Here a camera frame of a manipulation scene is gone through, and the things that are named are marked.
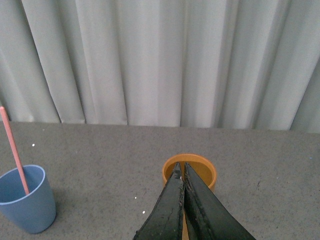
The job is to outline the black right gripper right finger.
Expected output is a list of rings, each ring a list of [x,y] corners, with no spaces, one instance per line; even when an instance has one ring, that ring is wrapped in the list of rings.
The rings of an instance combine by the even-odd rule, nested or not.
[[[184,211],[190,240],[253,240],[189,163],[184,164]]]

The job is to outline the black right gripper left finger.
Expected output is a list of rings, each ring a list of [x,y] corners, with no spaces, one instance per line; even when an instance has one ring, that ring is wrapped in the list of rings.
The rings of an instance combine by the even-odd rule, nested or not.
[[[152,212],[136,232],[136,240],[182,239],[184,190],[181,165],[176,163]]]

